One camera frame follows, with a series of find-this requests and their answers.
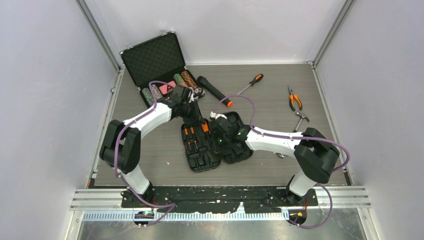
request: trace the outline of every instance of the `reflective metal surface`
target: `reflective metal surface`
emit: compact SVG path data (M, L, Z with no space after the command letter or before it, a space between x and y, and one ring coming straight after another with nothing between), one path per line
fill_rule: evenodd
M321 223L328 209L308 209L304 225ZM286 221L162 222L147 228L134 223L84 221L80 240L363 240L366 239L357 209L333 210L331 219L317 229L301 229Z

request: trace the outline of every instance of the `hammer head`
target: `hammer head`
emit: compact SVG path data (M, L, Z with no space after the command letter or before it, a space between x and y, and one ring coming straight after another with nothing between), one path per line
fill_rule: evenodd
M301 112L296 112L296 115L299 116L299 118L301 118L301 119L305 119L309 123L309 118L308 118L308 116L306 116L306 114L301 113Z

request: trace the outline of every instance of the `pliers handle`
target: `pliers handle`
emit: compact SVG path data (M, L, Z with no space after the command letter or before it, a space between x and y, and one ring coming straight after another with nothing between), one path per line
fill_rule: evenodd
M304 108L304 106L302 105L301 100L298 98L298 95L293 94L293 90L290 86L288 86L288 92L290 93L288 105L290 106L291 110L296 111L295 104L294 104L294 100L295 100L297 104L299 105L299 110L301 111Z

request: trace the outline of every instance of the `hammer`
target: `hammer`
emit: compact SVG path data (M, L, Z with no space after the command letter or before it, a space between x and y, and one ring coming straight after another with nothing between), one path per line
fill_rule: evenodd
M299 116L299 122L296 125L296 128L294 128L293 133L296 133L298 131L299 126L301 125L302 121L306 119L306 121L309 123L309 118L305 114L301 112L296 112L296 115Z

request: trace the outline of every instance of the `metal floor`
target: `metal floor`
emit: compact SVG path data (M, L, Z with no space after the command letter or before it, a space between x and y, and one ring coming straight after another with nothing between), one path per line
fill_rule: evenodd
M308 64L272 65L202 65L188 66L197 78L204 76L224 95L234 95L242 90L259 73L261 82L248 88L243 95L251 97L256 104L254 125L262 129L292 132L299 121L289 107L287 85L303 103L303 113L310 123L303 121L299 131L307 127L318 129L326 138L333 139L317 84ZM250 121L251 104L240 97L231 98L233 106L222 105L217 113L236 111L245 124ZM199 100L204 118L209 118L219 101L208 91ZM130 75L125 72L118 92L113 119L126 120L146 110ZM255 151L248 160L221 165L212 170L195 173L190 170L184 154L180 127L181 118L173 119L150 132L141 142L140 167L155 186L179 185L260 185L284 186L300 167L294 158L278 158L268 151ZM95 179L96 186L122 186L114 177L113 170L100 161ZM329 185L346 185L342 171L331 175Z

